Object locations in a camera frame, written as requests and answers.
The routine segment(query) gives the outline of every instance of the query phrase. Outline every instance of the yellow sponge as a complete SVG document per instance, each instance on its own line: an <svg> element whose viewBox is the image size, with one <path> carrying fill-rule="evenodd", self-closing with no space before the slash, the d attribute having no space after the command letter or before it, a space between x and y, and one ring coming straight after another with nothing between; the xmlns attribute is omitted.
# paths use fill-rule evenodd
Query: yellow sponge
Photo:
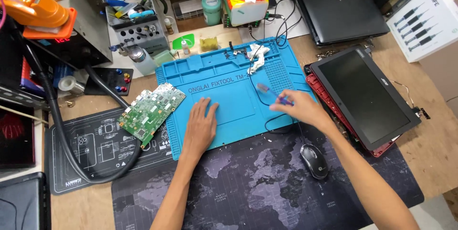
<svg viewBox="0 0 458 230"><path fill-rule="evenodd" d="M200 39L202 52L215 51L218 49L218 40L215 38Z"/></svg>

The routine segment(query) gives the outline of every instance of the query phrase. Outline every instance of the wooden desk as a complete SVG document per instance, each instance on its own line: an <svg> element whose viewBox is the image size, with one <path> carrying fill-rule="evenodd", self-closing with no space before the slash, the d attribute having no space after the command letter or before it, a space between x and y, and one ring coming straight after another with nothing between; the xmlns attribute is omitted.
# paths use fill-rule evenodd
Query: wooden desk
<svg viewBox="0 0 458 230"><path fill-rule="evenodd" d="M219 34L217 37L222 47L227 47L229 40L234 45L241 44L238 32L233 30L215 31L215 28L205 28L194 33L196 42L198 36L213 37L216 33ZM301 65L316 61L315 55L323 52L316 48L309 36L294 38L289 42ZM374 45L373 59L385 75L390 80L408 86L415 104L425 108L432 117L430 120L423 119L419 126L405 133L396 142L425 198L435 197L457 187L458 120L421 65L407 63L391 34L376 38ZM130 103L143 89L156 87L155 75L137 78L132 82L130 95L125 99ZM404 87L398 91L407 100ZM119 107L108 96L83 96L75 100L75 107L61 108L64 120ZM110 187L111 184L107 183L52 196L53 229L114 229Z"/></svg>

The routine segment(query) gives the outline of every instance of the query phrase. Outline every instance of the person's left hand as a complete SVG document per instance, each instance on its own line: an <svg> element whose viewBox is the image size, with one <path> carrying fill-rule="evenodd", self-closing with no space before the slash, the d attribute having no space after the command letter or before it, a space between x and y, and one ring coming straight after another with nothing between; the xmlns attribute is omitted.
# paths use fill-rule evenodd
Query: person's left hand
<svg viewBox="0 0 458 230"><path fill-rule="evenodd" d="M188 125L186 126L180 159L186 158L190 163L197 164L215 138L215 111L216 108L218 108L218 103L213 104L208 110L207 116L205 116L205 110L207 110L209 103L210 98L201 98L199 102L192 107L189 114Z"/></svg>

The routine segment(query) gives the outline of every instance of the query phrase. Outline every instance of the black mouse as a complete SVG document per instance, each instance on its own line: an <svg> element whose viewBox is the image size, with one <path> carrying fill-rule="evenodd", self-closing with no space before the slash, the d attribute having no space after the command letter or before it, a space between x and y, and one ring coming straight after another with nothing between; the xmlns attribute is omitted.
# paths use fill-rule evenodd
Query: black mouse
<svg viewBox="0 0 458 230"><path fill-rule="evenodd" d="M313 177L323 179L328 175L328 163L317 147L305 144L301 148L301 155Z"/></svg>

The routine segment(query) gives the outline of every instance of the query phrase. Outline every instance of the digital temperature display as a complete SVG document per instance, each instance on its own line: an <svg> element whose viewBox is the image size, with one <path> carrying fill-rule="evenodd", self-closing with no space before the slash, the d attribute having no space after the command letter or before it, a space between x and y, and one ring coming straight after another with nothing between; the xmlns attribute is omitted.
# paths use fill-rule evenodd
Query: digital temperature display
<svg viewBox="0 0 458 230"><path fill-rule="evenodd" d="M70 39L55 39L55 40L57 41L57 43L62 43L62 42L67 42Z"/></svg>

